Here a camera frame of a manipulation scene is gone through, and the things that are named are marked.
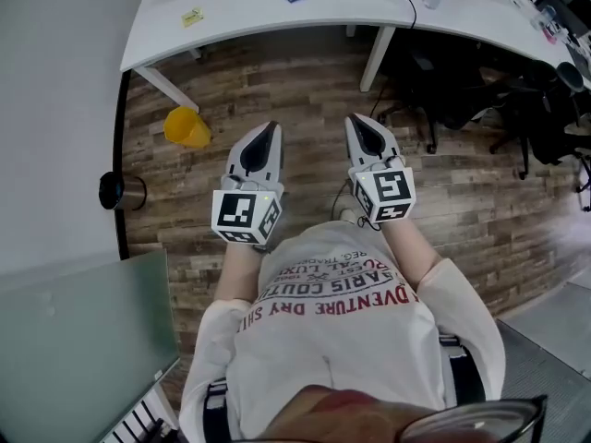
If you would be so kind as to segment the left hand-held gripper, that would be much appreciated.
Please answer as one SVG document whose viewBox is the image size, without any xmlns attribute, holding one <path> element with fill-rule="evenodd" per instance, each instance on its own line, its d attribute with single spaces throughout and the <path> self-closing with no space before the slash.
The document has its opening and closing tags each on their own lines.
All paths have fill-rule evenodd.
<svg viewBox="0 0 591 443">
<path fill-rule="evenodd" d="M 283 131 L 275 121 L 250 129 L 231 148 L 227 174 L 222 188 L 213 191 L 211 207 L 211 228 L 225 242 L 267 245 L 283 212 L 284 187 L 278 182 L 282 152 Z"/>
</svg>

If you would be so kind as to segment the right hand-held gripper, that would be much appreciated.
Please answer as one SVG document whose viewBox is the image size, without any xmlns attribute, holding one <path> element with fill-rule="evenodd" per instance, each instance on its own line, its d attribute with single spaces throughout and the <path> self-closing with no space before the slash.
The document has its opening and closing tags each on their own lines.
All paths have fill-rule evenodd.
<svg viewBox="0 0 591 443">
<path fill-rule="evenodd" d="M 403 159 L 390 159 L 401 154 L 393 133 L 363 114 L 347 115 L 344 130 L 353 197 L 365 217 L 372 225 L 407 218 L 416 203 L 415 182 Z"/>
</svg>

